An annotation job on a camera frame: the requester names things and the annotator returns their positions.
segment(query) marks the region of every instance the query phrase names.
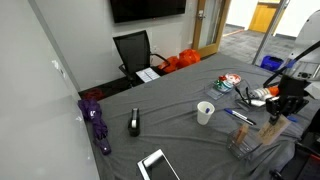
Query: pen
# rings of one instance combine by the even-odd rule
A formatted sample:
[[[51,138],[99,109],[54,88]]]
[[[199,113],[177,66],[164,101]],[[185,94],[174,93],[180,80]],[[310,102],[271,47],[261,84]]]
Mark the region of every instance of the pen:
[[[240,114],[240,113],[238,113],[238,112],[235,112],[235,111],[233,111],[233,110],[231,110],[231,109],[225,108],[224,110],[225,110],[227,113],[229,113],[229,114],[231,114],[231,115],[233,115],[233,116],[235,116],[235,117],[243,120],[244,122],[248,123],[248,124],[251,125],[251,126],[257,124],[257,123],[255,123],[254,121],[252,121],[251,119],[249,119],[249,118],[245,117],[244,115],[242,115],[242,114]]]

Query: screen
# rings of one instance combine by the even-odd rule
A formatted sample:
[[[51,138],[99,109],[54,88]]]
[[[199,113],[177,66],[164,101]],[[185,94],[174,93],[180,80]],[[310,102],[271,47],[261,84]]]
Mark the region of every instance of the screen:
[[[178,180],[163,156],[146,169],[151,180]]]
[[[184,14],[186,0],[110,0],[115,23]]]

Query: blue bin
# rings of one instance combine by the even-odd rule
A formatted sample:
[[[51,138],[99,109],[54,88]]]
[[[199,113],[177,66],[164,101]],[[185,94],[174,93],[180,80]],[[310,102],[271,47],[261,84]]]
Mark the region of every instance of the blue bin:
[[[283,60],[280,58],[265,56],[262,60],[260,67],[269,71],[276,71],[277,69],[279,69],[282,63]]]

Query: white cup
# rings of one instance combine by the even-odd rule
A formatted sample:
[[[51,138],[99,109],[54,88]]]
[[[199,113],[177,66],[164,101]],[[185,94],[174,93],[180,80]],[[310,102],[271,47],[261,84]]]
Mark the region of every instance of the white cup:
[[[211,103],[207,101],[200,102],[197,107],[198,107],[197,121],[201,125],[206,125],[211,115],[213,114],[215,108]]]

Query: gray wall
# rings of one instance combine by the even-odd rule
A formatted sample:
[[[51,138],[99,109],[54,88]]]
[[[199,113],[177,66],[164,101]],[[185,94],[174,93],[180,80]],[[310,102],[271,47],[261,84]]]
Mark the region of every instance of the gray wall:
[[[0,24],[0,179],[99,179],[79,96],[28,1],[1,0]]]
[[[81,90],[123,76],[113,36],[146,29],[151,46],[165,57],[178,55],[192,43],[197,0],[187,0],[184,15],[122,24],[113,23],[109,0],[34,1]]]

